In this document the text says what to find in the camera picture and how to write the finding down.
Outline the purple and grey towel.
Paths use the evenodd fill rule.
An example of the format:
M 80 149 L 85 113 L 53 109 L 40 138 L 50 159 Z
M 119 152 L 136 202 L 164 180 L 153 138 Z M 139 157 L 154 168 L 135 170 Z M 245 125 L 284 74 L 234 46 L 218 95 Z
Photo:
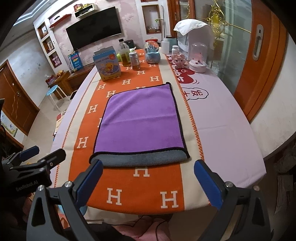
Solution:
M 107 101 L 89 160 L 115 168 L 189 158 L 173 89 L 166 82 L 120 92 Z

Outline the stack of books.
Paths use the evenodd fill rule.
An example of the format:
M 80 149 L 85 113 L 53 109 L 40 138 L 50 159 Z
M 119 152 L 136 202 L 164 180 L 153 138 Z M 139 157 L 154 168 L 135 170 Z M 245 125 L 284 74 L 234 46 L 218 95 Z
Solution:
M 53 138 L 55 138 L 55 136 L 56 136 L 56 134 L 57 134 L 57 132 L 58 132 L 59 126 L 60 126 L 60 124 L 61 124 L 61 122 L 62 122 L 62 119 L 63 119 L 63 117 L 64 117 L 66 111 L 67 111 L 67 110 L 64 110 L 64 111 L 62 111 L 61 113 L 59 113 L 59 114 L 57 115 L 57 118 L 56 118 L 56 126 L 55 126 L 55 130 L 54 130 L 54 132 L 53 132 Z

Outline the brown wooden door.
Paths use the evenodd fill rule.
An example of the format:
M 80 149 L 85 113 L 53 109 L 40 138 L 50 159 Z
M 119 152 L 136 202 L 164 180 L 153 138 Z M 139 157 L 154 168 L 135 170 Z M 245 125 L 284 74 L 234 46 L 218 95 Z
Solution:
M 4 114 L 28 135 L 40 109 L 19 83 L 8 60 L 1 65 L 0 92 Z

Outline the blue round stool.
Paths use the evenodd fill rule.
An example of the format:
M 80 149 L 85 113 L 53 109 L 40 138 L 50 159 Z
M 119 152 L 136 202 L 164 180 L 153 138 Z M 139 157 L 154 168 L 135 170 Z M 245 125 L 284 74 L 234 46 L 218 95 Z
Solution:
M 70 97 L 67 96 L 67 94 L 62 90 L 62 88 L 59 86 L 59 85 L 54 85 L 53 87 L 51 87 L 47 94 L 46 94 L 46 97 L 49 97 L 49 100 L 51 102 L 51 104 L 53 104 L 55 110 L 58 110 L 60 111 L 60 108 L 57 104 L 57 102 L 55 102 L 54 98 L 53 98 L 53 95 L 54 93 L 57 93 L 61 98 L 67 98 L 68 100 L 70 100 Z

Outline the wooden tv cabinet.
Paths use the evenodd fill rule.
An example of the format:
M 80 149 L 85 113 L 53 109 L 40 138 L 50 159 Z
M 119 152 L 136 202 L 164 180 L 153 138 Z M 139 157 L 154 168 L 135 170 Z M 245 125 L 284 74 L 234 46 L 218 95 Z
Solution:
M 83 83 L 84 79 L 93 69 L 93 67 L 94 63 L 91 63 L 73 73 L 65 71 L 51 85 L 49 85 L 49 88 L 53 87 L 54 85 L 58 85 L 67 96 L 70 96 L 72 92 L 79 89 L 80 85 Z

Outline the blue standing poster box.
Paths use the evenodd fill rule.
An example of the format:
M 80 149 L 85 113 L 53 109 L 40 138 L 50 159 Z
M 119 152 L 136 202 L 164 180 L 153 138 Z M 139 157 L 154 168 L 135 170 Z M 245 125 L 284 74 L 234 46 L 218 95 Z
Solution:
M 83 66 L 82 61 L 79 57 L 79 53 L 77 51 L 69 54 L 68 59 L 70 61 L 69 68 L 70 68 L 71 72 L 76 72 L 80 69 L 83 69 L 84 66 Z

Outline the blue duck cardboard box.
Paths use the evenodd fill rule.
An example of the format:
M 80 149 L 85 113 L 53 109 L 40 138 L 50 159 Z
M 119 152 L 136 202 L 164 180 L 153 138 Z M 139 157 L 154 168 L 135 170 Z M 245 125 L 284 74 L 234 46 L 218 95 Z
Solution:
M 94 52 L 93 61 L 103 81 L 121 76 L 119 62 L 112 46 Z

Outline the pink glass dome ornament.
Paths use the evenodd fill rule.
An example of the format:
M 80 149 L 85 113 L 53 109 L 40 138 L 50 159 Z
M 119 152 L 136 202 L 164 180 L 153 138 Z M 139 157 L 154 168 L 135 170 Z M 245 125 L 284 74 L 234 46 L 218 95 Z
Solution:
M 194 43 L 189 53 L 189 68 L 196 73 L 205 73 L 207 69 L 207 46 L 203 43 Z

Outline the pink bunny figurine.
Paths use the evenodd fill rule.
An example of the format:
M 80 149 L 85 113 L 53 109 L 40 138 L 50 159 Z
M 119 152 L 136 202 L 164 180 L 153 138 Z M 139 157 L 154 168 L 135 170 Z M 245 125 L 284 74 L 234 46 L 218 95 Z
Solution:
M 184 69 L 188 64 L 184 54 L 173 54 L 171 56 L 171 62 L 175 65 L 176 69 Z

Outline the glass oil bottle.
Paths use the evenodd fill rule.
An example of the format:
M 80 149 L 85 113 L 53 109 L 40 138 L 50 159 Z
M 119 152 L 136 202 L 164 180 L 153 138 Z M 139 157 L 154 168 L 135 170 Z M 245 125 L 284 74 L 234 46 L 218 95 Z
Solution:
M 130 63 L 130 48 L 129 46 L 124 42 L 124 39 L 119 39 L 119 56 L 121 58 L 122 65 L 125 67 L 128 67 L 131 65 Z

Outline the small white pill bottle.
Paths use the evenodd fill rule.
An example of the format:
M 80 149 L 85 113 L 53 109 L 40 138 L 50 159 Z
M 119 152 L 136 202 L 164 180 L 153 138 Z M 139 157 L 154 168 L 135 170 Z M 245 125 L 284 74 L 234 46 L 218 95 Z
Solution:
M 172 55 L 179 55 L 180 54 L 180 49 L 178 45 L 173 45 L 171 49 L 171 54 Z

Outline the white countertop appliance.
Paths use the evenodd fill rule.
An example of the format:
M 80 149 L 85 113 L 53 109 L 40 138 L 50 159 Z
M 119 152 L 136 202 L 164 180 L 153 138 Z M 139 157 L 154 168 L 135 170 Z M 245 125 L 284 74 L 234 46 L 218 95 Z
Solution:
M 185 55 L 187 60 L 189 60 L 189 53 L 191 46 L 194 43 L 203 43 L 207 46 L 208 57 L 213 56 L 214 52 L 214 33 L 211 27 L 203 27 L 200 29 L 194 29 L 190 31 L 187 35 L 182 36 L 177 32 L 177 44 L 179 46 L 180 52 Z

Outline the orange framed sliding door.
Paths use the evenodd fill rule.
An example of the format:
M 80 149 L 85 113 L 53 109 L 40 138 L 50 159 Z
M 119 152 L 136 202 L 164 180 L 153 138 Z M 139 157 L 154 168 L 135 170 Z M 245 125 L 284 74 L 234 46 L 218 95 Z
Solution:
M 234 92 L 248 121 L 267 100 L 283 63 L 287 29 L 263 1 L 252 1 L 250 42 L 241 77 Z

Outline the white cloth on appliance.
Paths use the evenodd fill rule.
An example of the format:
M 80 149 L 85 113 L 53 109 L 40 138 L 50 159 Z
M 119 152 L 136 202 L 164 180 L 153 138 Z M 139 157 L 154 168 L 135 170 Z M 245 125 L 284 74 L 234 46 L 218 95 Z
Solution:
M 185 19 L 185 20 L 181 20 L 176 23 L 176 25 L 174 27 L 174 31 L 180 33 L 182 36 L 185 36 L 190 31 L 192 31 L 194 29 L 200 29 L 203 27 L 209 28 L 210 26 L 207 23 L 200 21 L 200 20 Z

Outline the black wall television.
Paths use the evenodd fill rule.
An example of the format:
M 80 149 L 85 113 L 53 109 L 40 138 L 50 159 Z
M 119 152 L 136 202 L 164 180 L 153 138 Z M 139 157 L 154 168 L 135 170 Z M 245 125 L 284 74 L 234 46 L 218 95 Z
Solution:
M 108 8 L 66 28 L 73 50 L 79 50 L 98 40 L 121 34 L 115 7 Z

